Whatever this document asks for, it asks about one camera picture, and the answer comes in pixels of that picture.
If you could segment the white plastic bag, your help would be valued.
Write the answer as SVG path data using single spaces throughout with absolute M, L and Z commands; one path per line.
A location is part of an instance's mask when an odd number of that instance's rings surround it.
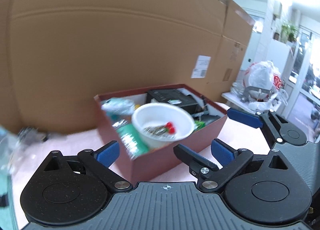
M 284 85 L 279 69 L 269 60 L 251 64 L 242 84 L 249 102 L 267 102 Z

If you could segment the white side table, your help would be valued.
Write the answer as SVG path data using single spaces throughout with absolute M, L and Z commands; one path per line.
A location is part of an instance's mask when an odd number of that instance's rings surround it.
M 231 92 L 225 92 L 221 96 L 227 101 L 226 104 L 229 107 L 246 111 L 250 114 L 267 110 L 277 111 L 282 105 L 284 105 L 281 101 L 276 99 L 268 102 L 242 102 L 238 96 L 232 94 Z

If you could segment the white plastic bowl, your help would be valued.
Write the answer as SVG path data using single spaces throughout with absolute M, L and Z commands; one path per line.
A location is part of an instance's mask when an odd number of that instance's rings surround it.
M 194 119 L 183 109 L 166 103 L 148 103 L 137 108 L 131 122 L 150 149 L 158 149 L 183 140 L 195 129 Z M 170 135 L 165 125 L 172 122 L 176 133 Z

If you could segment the mint green cloth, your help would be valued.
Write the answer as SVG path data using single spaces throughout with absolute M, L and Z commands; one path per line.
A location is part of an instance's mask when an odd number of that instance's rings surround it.
M 11 176 L 1 172 L 0 226 L 3 230 L 18 230 Z

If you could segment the steel wool scrubber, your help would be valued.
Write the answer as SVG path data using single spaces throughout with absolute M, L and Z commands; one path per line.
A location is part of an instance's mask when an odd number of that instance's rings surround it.
M 23 145 L 32 145 L 35 143 L 43 143 L 48 140 L 48 134 L 45 132 L 39 132 L 36 128 L 25 127 L 18 133 L 18 140 Z

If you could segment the green printed packet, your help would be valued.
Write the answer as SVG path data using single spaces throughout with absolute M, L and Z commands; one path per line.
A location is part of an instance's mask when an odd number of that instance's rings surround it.
M 138 131 L 132 124 L 119 127 L 116 132 L 132 160 L 149 152 L 148 146 L 142 141 Z

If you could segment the dark red cardboard box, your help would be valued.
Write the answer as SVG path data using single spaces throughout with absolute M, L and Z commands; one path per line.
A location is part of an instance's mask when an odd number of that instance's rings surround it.
M 164 85 L 109 92 L 94 98 L 104 144 L 119 143 L 121 175 L 135 184 L 171 170 L 180 160 L 173 147 L 195 152 L 217 138 L 227 111 L 187 85 Z

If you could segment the large clear plastic cup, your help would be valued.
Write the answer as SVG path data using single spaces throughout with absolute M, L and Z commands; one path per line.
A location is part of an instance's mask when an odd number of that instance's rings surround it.
M 18 135 L 1 126 L 1 174 L 15 175 L 23 160 L 23 148 Z

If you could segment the black electronics box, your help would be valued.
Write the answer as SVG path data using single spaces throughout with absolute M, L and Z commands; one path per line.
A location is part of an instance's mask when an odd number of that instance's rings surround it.
M 185 95 L 178 89 L 149 90 L 146 96 L 146 103 L 167 103 L 182 108 L 193 115 L 202 111 L 192 95 Z

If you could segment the potted green plant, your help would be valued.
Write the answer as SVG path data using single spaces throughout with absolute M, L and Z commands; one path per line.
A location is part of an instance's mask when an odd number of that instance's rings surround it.
M 291 43 L 296 42 L 298 34 L 298 27 L 293 23 L 287 21 L 282 23 L 281 32 L 280 32 L 280 41 L 283 43 L 287 43 L 288 41 Z

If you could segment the silver foil snack packet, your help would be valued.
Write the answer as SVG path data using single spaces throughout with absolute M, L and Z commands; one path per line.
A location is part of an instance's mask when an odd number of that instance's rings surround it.
M 135 111 L 135 103 L 130 99 L 112 97 L 101 102 L 101 109 L 109 114 L 132 115 Z

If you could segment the large brown cardboard backdrop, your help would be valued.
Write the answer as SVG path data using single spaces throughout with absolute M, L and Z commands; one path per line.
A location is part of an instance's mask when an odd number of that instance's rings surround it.
M 94 96 L 235 81 L 253 19 L 233 0 L 1 0 L 1 125 L 76 132 Z

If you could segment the red cherry keychain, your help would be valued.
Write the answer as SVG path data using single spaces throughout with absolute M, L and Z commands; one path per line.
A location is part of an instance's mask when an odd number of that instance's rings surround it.
M 172 122 L 166 123 L 166 125 L 165 125 L 164 127 L 165 127 L 166 132 L 167 132 L 168 134 L 173 135 L 173 134 L 176 133 L 175 127 L 174 127 L 174 125 L 173 125 Z

